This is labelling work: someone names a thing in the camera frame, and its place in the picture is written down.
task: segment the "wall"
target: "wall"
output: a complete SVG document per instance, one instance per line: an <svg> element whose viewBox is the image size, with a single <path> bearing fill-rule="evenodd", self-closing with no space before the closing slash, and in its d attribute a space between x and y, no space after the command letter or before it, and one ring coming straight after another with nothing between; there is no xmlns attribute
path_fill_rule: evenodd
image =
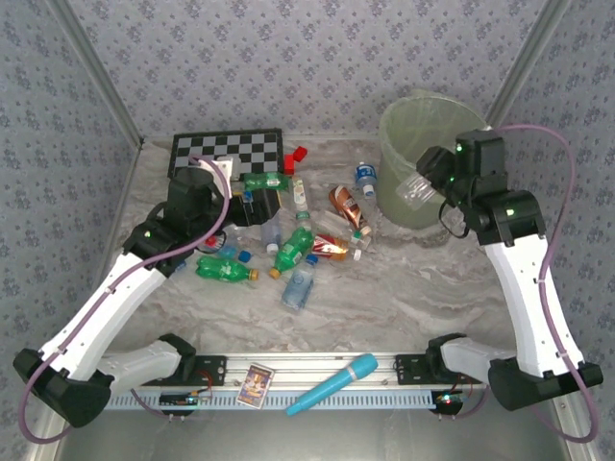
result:
<svg viewBox="0 0 615 461"><path fill-rule="evenodd" d="M560 130L577 158L577 186L553 275L571 331L586 359L603 367L596 389L599 448L615 459L615 5L574 2L535 65L509 116ZM513 187L540 201L552 228L568 162L541 134L508 135Z"/></svg>
<svg viewBox="0 0 615 461"><path fill-rule="evenodd" d="M12 359L88 298L134 157L44 5L0 2L0 459L11 460L26 448Z"/></svg>
<svg viewBox="0 0 615 461"><path fill-rule="evenodd" d="M487 112L544 0L71 0L141 134L374 133L424 87Z"/></svg>

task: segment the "red block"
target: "red block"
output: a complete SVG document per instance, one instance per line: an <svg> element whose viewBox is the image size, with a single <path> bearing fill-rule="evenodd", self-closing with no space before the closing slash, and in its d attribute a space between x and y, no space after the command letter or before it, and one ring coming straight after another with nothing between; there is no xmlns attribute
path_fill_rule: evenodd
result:
<svg viewBox="0 0 615 461"><path fill-rule="evenodd" d="M306 149L305 147L299 146L295 150L295 152L293 152L292 157L295 159L295 161L300 162L306 157L307 154L308 154L308 149Z"/></svg>
<svg viewBox="0 0 615 461"><path fill-rule="evenodd" d="M292 154L284 156L284 174L287 176L295 174L295 159Z"/></svg>

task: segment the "blue microphone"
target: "blue microphone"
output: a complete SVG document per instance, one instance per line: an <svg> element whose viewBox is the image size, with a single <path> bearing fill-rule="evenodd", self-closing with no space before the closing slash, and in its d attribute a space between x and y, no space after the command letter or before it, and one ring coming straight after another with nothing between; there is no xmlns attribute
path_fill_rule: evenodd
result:
<svg viewBox="0 0 615 461"><path fill-rule="evenodd" d="M357 357L349 366L299 397L297 401L286 408L286 414L292 416L300 411L311 408L319 401L335 394L351 382L368 376L377 368L378 360L376 360L376 357L372 353L366 353L365 355Z"/></svg>

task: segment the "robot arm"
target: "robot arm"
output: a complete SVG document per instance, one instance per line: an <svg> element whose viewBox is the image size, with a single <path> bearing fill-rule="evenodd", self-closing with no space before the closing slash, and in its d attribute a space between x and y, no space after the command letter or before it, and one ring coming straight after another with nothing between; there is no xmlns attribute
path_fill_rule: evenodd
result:
<svg viewBox="0 0 615 461"><path fill-rule="evenodd" d="M417 162L417 173L446 204L461 210L467 230L484 246L504 290L517 350L491 348L456 334L430 342L432 363L441 373L463 373L489 383L508 410L576 391L542 311L538 283L544 282L568 356L587 386L600 384L600 367L584 362L566 325L551 271L538 280L548 247L545 225L532 194L507 189L504 141L494 132L474 131L461 134L455 150L428 149Z"/></svg>
<svg viewBox="0 0 615 461"><path fill-rule="evenodd" d="M67 336L120 275L151 256L183 247L211 229L222 212L220 198L211 173L200 168L181 170L169 184L167 201L156 206L147 220L133 230L124 243L123 254L77 315L39 351L24 349L17 355L13 366L22 379L28 381L45 360L60 350ZM139 351L105 358L103 353L140 304L192 253L190 250L142 267L123 279L42 372L33 388L35 395L71 425L81 427L96 418L115 394L172 375L186 380L194 367L196 351L172 334Z"/></svg>

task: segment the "blue bottle cap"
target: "blue bottle cap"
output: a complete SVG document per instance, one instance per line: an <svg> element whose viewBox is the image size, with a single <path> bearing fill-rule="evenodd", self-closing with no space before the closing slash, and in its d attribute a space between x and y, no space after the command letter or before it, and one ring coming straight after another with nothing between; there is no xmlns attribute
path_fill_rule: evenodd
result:
<svg viewBox="0 0 615 461"><path fill-rule="evenodd" d="M248 262L251 258L252 258L252 254L244 250L239 252L239 256L237 257L237 259L239 259L241 262Z"/></svg>

